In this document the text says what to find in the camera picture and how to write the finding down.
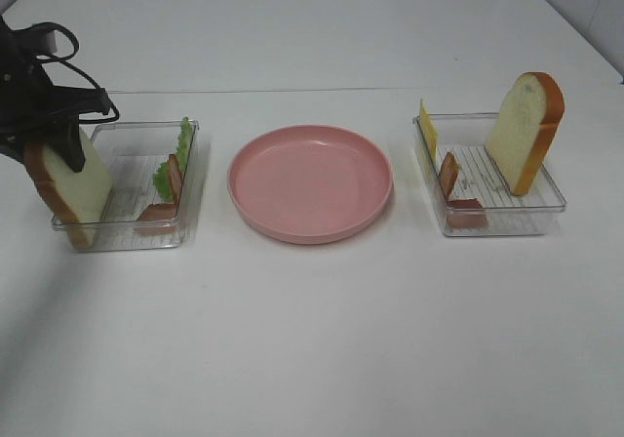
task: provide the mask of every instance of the cheese slice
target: cheese slice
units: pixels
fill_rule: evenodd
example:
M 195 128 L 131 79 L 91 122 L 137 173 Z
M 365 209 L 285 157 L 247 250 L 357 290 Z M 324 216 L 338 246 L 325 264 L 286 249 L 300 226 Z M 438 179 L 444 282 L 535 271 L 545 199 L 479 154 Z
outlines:
M 422 130 L 422 135 L 425 137 L 429 155 L 435 164 L 436 150 L 438 148 L 438 131 L 436 127 L 433 126 L 431 117 L 429 113 L 427 113 L 427 110 L 425 110 L 425 104 L 422 99 L 420 100 L 420 130 Z

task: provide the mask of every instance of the white table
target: white table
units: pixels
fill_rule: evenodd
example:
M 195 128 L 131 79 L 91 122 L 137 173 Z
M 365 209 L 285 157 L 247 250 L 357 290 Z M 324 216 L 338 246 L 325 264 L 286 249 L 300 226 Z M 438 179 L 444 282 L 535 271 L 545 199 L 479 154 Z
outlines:
M 617 72 L 544 0 L 19 0 L 13 28 L 57 21 L 110 91 L 564 85 Z M 67 83 L 73 73 L 53 69 Z

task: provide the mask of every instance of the transparent tray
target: transparent tray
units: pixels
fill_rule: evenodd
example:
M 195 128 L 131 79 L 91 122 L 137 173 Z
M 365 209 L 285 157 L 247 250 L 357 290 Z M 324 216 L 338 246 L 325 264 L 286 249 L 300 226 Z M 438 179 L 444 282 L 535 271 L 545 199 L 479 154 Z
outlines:
M 100 221 L 68 224 L 53 217 L 58 231 L 86 229 L 93 244 L 78 252 L 161 249 L 179 246 L 193 233 L 202 198 L 206 166 L 194 128 L 179 205 L 173 218 L 137 221 L 152 203 L 161 203 L 152 182 L 158 166 L 176 152 L 180 122 L 114 123 L 98 125 L 91 137 L 94 148 L 113 177 L 113 189 Z
M 413 119 L 418 164 L 440 228 L 447 236 L 541 235 L 566 210 L 566 199 L 543 166 L 527 195 L 518 197 L 509 192 L 484 147 L 497 116 L 497 113 L 431 114 L 438 131 L 435 160 L 425 143 L 420 117 Z M 461 166 L 449 200 L 476 198 L 483 206 L 481 209 L 457 209 L 445 199 L 439 172 L 448 151 Z

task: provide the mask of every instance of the pink plate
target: pink plate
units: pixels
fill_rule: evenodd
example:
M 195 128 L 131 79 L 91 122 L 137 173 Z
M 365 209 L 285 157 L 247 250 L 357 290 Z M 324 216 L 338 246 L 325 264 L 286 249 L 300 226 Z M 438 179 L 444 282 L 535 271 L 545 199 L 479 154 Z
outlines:
M 228 185 L 239 213 L 258 231 L 295 244 L 324 244 L 359 232 L 381 213 L 392 170 L 360 135 L 301 125 L 243 147 Z

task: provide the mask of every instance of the white tabletop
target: white tabletop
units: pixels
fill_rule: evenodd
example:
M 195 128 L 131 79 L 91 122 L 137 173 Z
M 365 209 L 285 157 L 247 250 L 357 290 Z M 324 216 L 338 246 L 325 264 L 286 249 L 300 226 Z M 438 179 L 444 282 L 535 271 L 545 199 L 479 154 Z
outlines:
M 6 13 L 13 28 L 42 20 L 78 36 L 76 64 L 109 91 L 506 88 L 531 70 L 621 81 L 544 0 L 19 0 Z
M 457 112 L 503 94 L 461 93 L 424 96 Z M 569 208 L 541 237 L 441 234 L 412 91 L 114 96 L 126 120 L 189 114 L 210 141 L 198 231 L 173 250 L 72 254 L 3 160 L 0 435 L 620 435 L 621 93 L 566 97 L 547 163 Z M 386 153 L 394 198 L 372 227 L 300 247 L 239 218 L 231 159 L 296 123 Z

